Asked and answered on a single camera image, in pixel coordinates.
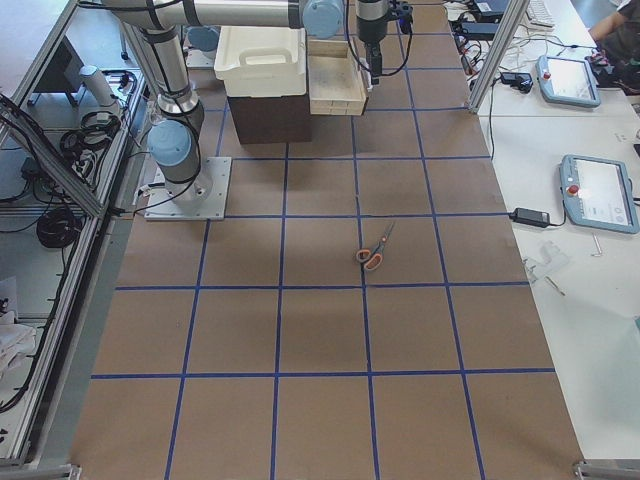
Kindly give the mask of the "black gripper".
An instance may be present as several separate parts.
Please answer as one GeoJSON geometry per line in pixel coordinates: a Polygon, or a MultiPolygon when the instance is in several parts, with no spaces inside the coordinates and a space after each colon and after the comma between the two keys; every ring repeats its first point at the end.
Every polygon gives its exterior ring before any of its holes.
{"type": "Polygon", "coordinates": [[[355,6],[357,35],[370,61],[371,82],[378,83],[382,74],[380,43],[387,34],[389,3],[385,0],[358,0],[355,6]]]}

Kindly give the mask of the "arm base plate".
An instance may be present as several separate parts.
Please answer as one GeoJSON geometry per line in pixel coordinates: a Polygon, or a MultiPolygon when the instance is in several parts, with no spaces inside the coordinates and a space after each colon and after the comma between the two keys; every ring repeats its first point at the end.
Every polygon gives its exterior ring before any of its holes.
{"type": "Polygon", "coordinates": [[[157,167],[153,182],[161,186],[150,192],[151,207],[143,211],[144,217],[149,221],[223,220],[231,169],[231,157],[207,157],[195,182],[179,195],[185,186],[165,186],[164,175],[157,167]]]}

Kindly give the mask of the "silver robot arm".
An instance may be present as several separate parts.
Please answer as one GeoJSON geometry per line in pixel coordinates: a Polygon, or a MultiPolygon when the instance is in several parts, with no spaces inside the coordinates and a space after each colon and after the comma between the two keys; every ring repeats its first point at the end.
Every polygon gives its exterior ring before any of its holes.
{"type": "Polygon", "coordinates": [[[159,125],[151,129],[151,153],[173,203],[195,206],[215,184],[203,157],[203,103],[187,71],[179,29],[219,27],[214,73],[221,79],[242,145],[308,142],[311,118],[360,115],[343,90],[313,97],[311,76],[331,80],[361,73],[356,55],[341,65],[309,58],[308,39],[331,45],[348,26],[346,1],[102,1],[132,33],[144,68],[156,84],[159,125]]]}

